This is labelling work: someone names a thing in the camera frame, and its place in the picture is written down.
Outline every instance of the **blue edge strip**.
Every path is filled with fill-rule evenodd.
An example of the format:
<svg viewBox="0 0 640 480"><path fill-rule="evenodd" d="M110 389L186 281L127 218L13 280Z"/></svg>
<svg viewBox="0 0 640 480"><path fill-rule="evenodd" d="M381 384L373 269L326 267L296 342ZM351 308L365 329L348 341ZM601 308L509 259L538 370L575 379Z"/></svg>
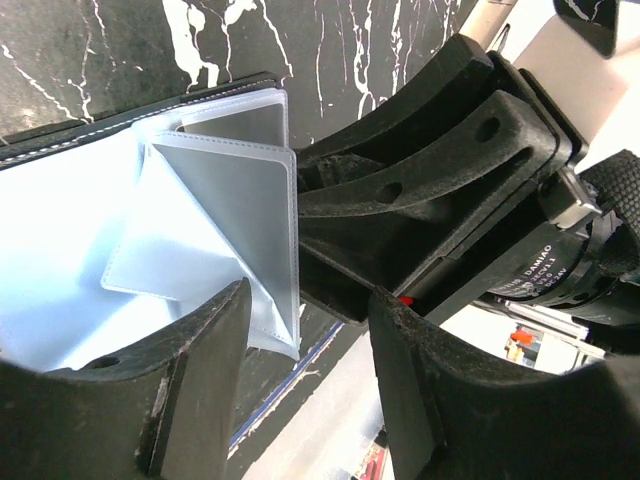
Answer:
<svg viewBox="0 0 640 480"><path fill-rule="evenodd" d="M324 339L320 340L318 343L316 343L316 345L311 350L309 350L309 353L307 353L307 355L302 360L300 360L300 362L298 362L298 365L293 369L293 371L289 374L289 376L282 381L280 386L278 386L278 388L276 388L271 393L271 395L267 397L267 399L264 401L262 406L258 410L256 410L253 413L253 415L251 415L251 417L249 417L249 419L242 425L242 427L240 427L240 429L233 435L233 437L231 437L231 446L229 447L229 449L235 448L238 442L247 434L247 432L251 428L251 425L253 425L257 420L259 420L264 415L264 413L277 400L280 394L293 383L296 377L300 373L302 373L309 366L311 362L315 360L318 353L329 342L333 340L333 338L338 334L342 326L343 326L342 323L340 322L336 323L333 327L331 327L331 330L327 332L327 335L324 337Z"/></svg>

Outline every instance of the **red object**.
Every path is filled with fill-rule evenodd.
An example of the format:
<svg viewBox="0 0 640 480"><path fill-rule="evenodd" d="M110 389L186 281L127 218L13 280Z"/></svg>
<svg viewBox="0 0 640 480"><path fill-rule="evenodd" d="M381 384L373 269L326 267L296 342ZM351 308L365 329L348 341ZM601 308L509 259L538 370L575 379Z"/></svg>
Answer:
<svg viewBox="0 0 640 480"><path fill-rule="evenodd" d="M413 305L413 302L416 301L414 298L411 298L411 297L398 297L398 300L404 303L407 307L410 307L411 305Z"/></svg>
<svg viewBox="0 0 640 480"><path fill-rule="evenodd" d="M514 342L520 342L525 345L531 345L533 343L533 335L527 332L523 332L522 330L518 330L517 332L513 332L511 334L511 340Z"/></svg>

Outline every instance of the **black plastic bracket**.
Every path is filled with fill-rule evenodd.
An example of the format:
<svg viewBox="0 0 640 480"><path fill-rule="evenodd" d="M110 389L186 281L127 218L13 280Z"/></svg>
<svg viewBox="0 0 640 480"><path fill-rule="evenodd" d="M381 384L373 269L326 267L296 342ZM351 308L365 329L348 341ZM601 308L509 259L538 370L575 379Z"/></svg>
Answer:
<svg viewBox="0 0 640 480"><path fill-rule="evenodd" d="M250 310L243 280L81 370L0 363L0 477L223 478Z"/></svg>
<svg viewBox="0 0 640 480"><path fill-rule="evenodd" d="M395 478L638 478L639 357L555 377L471 347L380 289L369 328Z"/></svg>
<svg viewBox="0 0 640 480"><path fill-rule="evenodd" d="M421 299L467 268L478 241L584 155L554 107L454 35L397 95L300 152L302 294L359 323L375 286Z"/></svg>

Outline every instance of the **red dot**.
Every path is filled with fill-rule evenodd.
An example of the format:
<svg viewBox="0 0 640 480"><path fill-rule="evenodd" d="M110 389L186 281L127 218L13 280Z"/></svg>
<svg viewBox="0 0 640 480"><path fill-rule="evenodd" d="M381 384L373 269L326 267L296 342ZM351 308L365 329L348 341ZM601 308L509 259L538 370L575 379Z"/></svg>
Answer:
<svg viewBox="0 0 640 480"><path fill-rule="evenodd" d="M407 307L410 307L411 305L413 305L413 302L416 301L414 298L411 298L411 297L398 297L398 300L404 303Z"/></svg>

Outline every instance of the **black leather cover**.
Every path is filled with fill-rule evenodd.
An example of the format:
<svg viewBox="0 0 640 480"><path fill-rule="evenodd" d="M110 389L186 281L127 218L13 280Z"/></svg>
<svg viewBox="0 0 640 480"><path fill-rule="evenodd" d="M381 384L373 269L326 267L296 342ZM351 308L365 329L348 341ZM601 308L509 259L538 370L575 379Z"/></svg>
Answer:
<svg viewBox="0 0 640 480"><path fill-rule="evenodd" d="M94 142L128 128L136 120L173 108L263 88L273 88L278 85L279 82L275 75L259 73L214 88L187 93L146 107L119 113L95 123L84 124L73 121L27 131L14 137L14 141L17 139L17 142L10 142L9 145L0 148L0 170Z"/></svg>

